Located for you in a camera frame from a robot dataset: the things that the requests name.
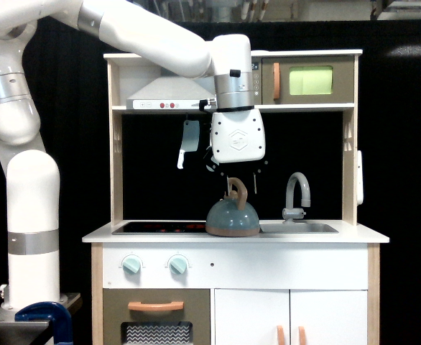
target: orange handle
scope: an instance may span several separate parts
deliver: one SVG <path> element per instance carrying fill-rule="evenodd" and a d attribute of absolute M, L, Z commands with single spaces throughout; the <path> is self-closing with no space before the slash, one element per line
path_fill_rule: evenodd
<path fill-rule="evenodd" d="M 142 302 L 129 302 L 127 308 L 130 311 L 180 311 L 183 302 L 171 302 L 165 304 L 143 304 Z"/>
<path fill-rule="evenodd" d="M 274 68 L 274 96 L 273 99 L 279 99 L 280 91 L 281 91 L 281 76 L 279 71 L 279 63 L 273 64 Z"/>
<path fill-rule="evenodd" d="M 282 326 L 278 326 L 277 327 L 277 343 L 279 345 L 285 345 L 285 342 L 284 342 L 284 329 L 282 328 Z"/>
<path fill-rule="evenodd" d="M 238 210 L 243 211 L 246 208 L 247 188 L 241 180 L 239 180 L 238 178 L 228 179 L 228 188 L 230 190 L 230 195 L 225 198 L 233 198 L 232 195 L 233 193 L 235 193 L 235 191 L 232 191 L 233 185 L 235 185 L 238 188 L 238 200 L 236 202 L 236 207 L 238 208 Z"/>
<path fill-rule="evenodd" d="M 298 327 L 298 331 L 300 332 L 300 345 L 306 345 L 305 327 Z"/>

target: robotic arm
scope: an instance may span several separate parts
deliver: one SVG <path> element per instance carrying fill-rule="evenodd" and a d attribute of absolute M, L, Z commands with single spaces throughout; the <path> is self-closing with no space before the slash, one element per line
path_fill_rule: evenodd
<path fill-rule="evenodd" d="M 249 39 L 199 36 L 125 0 L 0 1 L 0 161 L 6 174 L 9 301 L 13 309 L 58 301 L 59 172 L 45 153 L 22 52 L 46 16 L 186 78 L 213 75 L 218 109 L 211 142 L 219 162 L 263 158 Z"/>

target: cabinet handle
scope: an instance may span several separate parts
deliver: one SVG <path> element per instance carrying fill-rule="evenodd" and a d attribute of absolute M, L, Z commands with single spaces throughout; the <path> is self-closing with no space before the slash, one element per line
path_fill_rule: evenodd
<path fill-rule="evenodd" d="M 298 332 L 300 333 L 300 345 L 306 345 L 305 327 L 299 326 Z"/>
<path fill-rule="evenodd" d="M 273 99 L 279 99 L 279 93 L 281 89 L 281 76 L 279 72 L 279 63 L 273 64 L 274 68 L 274 97 Z"/>
<path fill-rule="evenodd" d="M 180 311 L 183 302 L 171 302 L 165 304 L 143 304 L 142 302 L 129 302 L 127 308 L 130 311 Z"/>
<path fill-rule="evenodd" d="M 282 328 L 282 326 L 277 327 L 277 343 L 278 343 L 278 345 L 285 345 L 284 329 Z"/>

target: blue clamp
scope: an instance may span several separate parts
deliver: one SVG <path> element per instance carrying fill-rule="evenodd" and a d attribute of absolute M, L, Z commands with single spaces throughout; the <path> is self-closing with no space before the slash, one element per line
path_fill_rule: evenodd
<path fill-rule="evenodd" d="M 54 344 L 73 345 L 72 316 L 68 310 L 56 302 L 39 302 L 19 310 L 15 321 L 52 321 Z"/>

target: microwave window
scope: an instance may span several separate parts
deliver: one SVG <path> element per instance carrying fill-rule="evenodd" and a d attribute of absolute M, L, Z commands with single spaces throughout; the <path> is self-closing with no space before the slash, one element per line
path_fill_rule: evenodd
<path fill-rule="evenodd" d="M 291 95 L 330 95 L 332 94 L 332 66 L 298 66 L 289 72 Z"/>

